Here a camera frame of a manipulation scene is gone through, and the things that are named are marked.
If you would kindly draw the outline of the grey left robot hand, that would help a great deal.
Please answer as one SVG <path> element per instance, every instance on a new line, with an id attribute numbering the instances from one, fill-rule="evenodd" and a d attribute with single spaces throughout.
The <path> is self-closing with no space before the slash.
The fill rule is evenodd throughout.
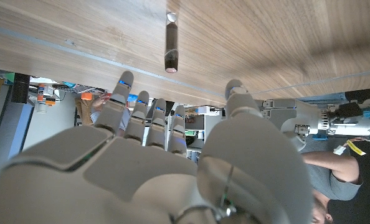
<path id="1" fill-rule="evenodd" d="M 295 146 L 298 152 L 306 146 L 306 137 L 318 132 L 321 111 L 317 106 L 293 98 L 264 100 L 261 113 Z"/>

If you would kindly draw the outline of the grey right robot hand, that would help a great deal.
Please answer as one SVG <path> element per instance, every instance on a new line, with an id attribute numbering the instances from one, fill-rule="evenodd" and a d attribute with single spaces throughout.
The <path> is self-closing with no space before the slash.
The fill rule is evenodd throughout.
<path id="1" fill-rule="evenodd" d="M 184 108 L 167 131 L 159 99 L 146 126 L 145 91 L 119 135 L 133 80 L 121 75 L 94 125 L 62 131 L 0 169 L 0 223 L 311 222 L 303 159 L 241 81 L 227 84 L 227 117 L 195 162 L 185 155 Z"/>

